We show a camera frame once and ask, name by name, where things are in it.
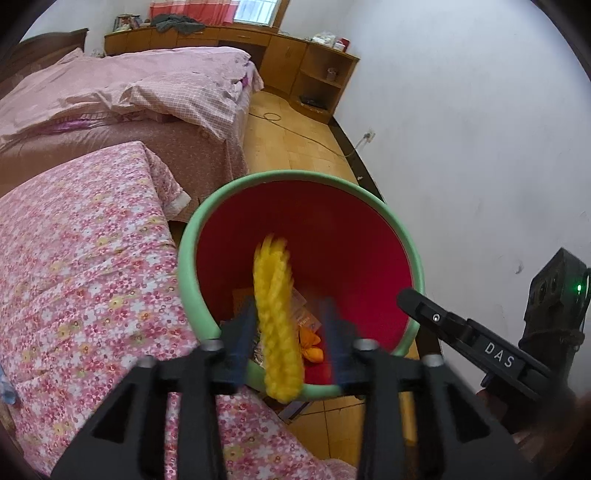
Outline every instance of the blue cloth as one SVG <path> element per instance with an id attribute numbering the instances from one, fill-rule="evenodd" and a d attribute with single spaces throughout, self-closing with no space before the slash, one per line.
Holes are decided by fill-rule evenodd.
<path id="1" fill-rule="evenodd" d="M 2 365 L 0 365 L 0 400 L 9 405 L 14 405 L 17 401 L 17 391 L 8 381 L 8 377 L 2 370 Z"/>

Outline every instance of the green bucket rim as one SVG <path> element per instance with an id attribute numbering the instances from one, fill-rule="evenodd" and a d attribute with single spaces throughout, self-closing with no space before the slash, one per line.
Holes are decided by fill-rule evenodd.
<path id="1" fill-rule="evenodd" d="M 203 226 L 215 209 L 237 192 L 261 183 L 281 180 L 315 181 L 324 185 L 333 186 L 354 195 L 371 206 L 388 222 L 398 235 L 411 268 L 413 287 L 420 293 L 424 293 L 423 266 L 417 249 L 406 229 L 379 198 L 349 181 L 323 173 L 305 170 L 273 170 L 255 173 L 234 180 L 212 193 L 195 211 L 183 233 L 178 250 L 178 286 L 187 319 L 199 341 L 219 338 L 220 336 L 220 328 L 205 305 L 195 273 L 196 246 Z M 404 356 L 408 353 L 417 335 L 418 327 L 418 323 L 409 317 L 404 335 L 398 346 L 392 351 L 392 355 Z M 246 384 L 257 391 L 265 392 L 264 374 L 264 369 L 250 360 L 246 372 Z M 342 391 L 337 385 L 304 384 L 300 394 L 300 400 L 322 400 L 341 395 Z"/>

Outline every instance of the white wall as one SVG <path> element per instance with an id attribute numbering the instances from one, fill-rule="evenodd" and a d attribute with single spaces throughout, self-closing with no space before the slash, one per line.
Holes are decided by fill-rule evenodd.
<path id="1" fill-rule="evenodd" d="M 347 16 L 355 0 L 291 0 L 281 30 L 307 38 L 322 31 L 339 37 L 340 23 Z"/>
<path id="2" fill-rule="evenodd" d="M 57 0 L 37 18 L 25 38 L 48 32 L 69 32 L 88 28 L 85 53 L 103 50 L 105 34 L 113 31 L 115 17 L 124 13 L 148 15 L 150 0 Z"/>
<path id="3" fill-rule="evenodd" d="M 512 342 L 562 246 L 591 265 L 591 83 L 530 0 L 358 0 L 336 112 L 422 256 L 427 294 Z M 591 329 L 587 324 L 587 336 Z M 446 349 L 476 388 L 482 373 Z M 591 390 L 591 338 L 571 384 Z"/>

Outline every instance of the wooden desk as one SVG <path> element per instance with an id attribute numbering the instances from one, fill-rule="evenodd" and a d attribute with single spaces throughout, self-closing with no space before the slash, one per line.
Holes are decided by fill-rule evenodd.
<path id="1" fill-rule="evenodd" d="M 248 27 L 207 27 L 189 35 L 170 29 L 159 33 L 155 27 L 105 35 L 107 55 L 178 47 L 240 48 L 251 55 L 259 69 L 265 90 L 289 100 L 293 109 L 327 124 L 335 112 L 359 59 L 311 41 Z M 337 70 L 335 80 L 327 80 L 329 68 Z M 301 103 L 313 98 L 325 109 Z"/>

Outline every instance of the window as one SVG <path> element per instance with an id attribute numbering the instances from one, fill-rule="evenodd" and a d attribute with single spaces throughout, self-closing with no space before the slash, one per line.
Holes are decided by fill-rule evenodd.
<path id="1" fill-rule="evenodd" d="M 234 21 L 271 25 L 281 0 L 240 0 Z"/>

